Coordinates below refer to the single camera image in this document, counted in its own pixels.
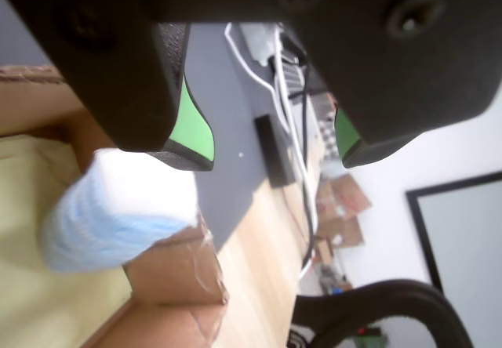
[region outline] wooden table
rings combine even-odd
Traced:
[[[309,175],[318,180],[324,144],[309,150]],[[230,302],[215,348],[286,345],[307,237],[299,185],[272,190],[266,179],[218,254]]]

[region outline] cardboard box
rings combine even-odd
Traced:
[[[131,301],[85,348],[209,347],[228,300],[211,233],[197,228],[160,241],[125,266]]]
[[[54,67],[0,67],[0,136],[28,133],[70,143],[84,172],[113,143]],[[131,300],[85,348],[210,346],[228,294],[202,218],[124,266]]]
[[[371,206],[350,174],[325,180],[315,199],[319,223],[333,219],[349,220]]]
[[[357,217],[349,220],[331,219],[319,223],[316,237],[325,238],[334,248],[352,248],[364,245],[361,227]]]

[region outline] green rubber pad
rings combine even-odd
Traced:
[[[169,138],[209,161],[214,161],[213,132],[192,101],[184,78],[178,117]]]
[[[358,132],[340,108],[336,113],[335,136],[338,153],[342,159],[360,139]]]

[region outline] gray desk surface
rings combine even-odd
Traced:
[[[5,0],[0,0],[0,18],[1,64],[50,63]],[[253,119],[272,111],[268,91],[249,78],[228,48],[224,27],[193,25],[185,65],[187,82],[215,135],[214,170],[196,177],[200,208],[217,248],[245,215],[254,190],[267,176]],[[232,35],[251,64],[238,27]],[[257,63],[253,68],[266,76]]]

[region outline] blue and white cloth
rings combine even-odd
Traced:
[[[41,231],[56,272],[86,272],[134,259],[156,241],[197,223],[192,172],[148,154],[97,150],[88,172],[59,200]]]

